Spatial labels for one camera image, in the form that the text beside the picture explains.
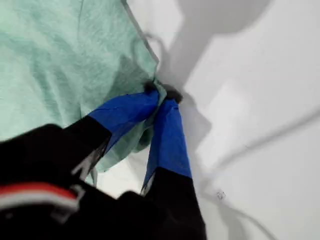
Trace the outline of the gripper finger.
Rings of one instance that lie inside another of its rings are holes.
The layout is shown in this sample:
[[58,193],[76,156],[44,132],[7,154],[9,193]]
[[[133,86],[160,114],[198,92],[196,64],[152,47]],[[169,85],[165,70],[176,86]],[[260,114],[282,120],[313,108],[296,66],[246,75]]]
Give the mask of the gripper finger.
[[183,97],[170,86],[165,90],[154,118],[144,193],[176,218],[201,218],[179,110]]
[[143,92],[112,98],[64,131],[92,150],[103,146],[106,154],[122,136],[156,110],[160,93],[153,82],[143,85]]

